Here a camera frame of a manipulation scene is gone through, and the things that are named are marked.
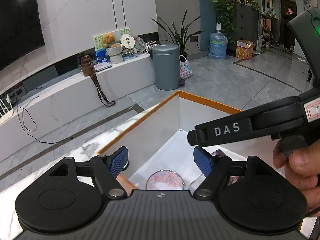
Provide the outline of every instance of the black television screen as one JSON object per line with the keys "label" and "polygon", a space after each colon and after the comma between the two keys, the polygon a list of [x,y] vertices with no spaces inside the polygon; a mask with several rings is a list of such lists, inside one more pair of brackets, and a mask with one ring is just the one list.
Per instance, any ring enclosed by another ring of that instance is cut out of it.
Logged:
{"label": "black television screen", "polygon": [[43,45],[37,0],[0,0],[0,70]]}

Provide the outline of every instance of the door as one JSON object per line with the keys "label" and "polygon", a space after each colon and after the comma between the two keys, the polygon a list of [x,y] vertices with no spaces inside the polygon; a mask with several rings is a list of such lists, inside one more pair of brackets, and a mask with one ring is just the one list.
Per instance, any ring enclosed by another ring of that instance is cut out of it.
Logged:
{"label": "door", "polygon": [[[289,6],[293,7],[294,12],[297,14],[297,3],[290,1],[290,0],[281,0],[281,15],[279,15],[279,17],[281,18],[281,30],[280,30],[280,41],[283,44],[284,41],[284,20],[282,18],[282,16],[286,13],[287,9]],[[295,38],[292,35],[291,36],[291,40],[290,40],[290,45],[294,47],[294,43],[295,43]]]}

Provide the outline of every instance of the human hand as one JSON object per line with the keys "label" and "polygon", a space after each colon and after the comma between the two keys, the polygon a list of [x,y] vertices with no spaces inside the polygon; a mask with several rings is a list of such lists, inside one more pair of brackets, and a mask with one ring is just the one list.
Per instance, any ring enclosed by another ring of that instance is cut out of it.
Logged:
{"label": "human hand", "polygon": [[304,149],[294,150],[289,160],[277,146],[273,152],[276,168],[284,166],[286,179],[299,189],[308,203],[308,211],[320,206],[320,187],[317,186],[320,174],[320,140]]}

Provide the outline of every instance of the silver screw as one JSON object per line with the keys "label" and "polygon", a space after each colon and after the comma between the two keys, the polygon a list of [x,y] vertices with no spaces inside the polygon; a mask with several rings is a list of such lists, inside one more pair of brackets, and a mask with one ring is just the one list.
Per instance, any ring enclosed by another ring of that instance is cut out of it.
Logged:
{"label": "silver screw", "polygon": [[209,189],[206,189],[206,188],[201,188],[201,189],[198,189],[196,194],[199,196],[199,197],[209,197],[211,196],[212,192],[211,190]]}
{"label": "silver screw", "polygon": [[112,197],[120,197],[124,194],[124,191],[120,188],[113,188],[113,189],[109,190],[108,193]]}

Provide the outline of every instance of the bottle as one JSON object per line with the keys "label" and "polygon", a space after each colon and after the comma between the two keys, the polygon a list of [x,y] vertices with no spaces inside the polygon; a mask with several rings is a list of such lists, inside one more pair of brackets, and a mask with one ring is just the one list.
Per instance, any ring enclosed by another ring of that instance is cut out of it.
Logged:
{"label": "bottle", "polygon": [[210,35],[209,57],[223,60],[226,58],[228,38],[221,32],[221,23],[217,23],[217,32]]}

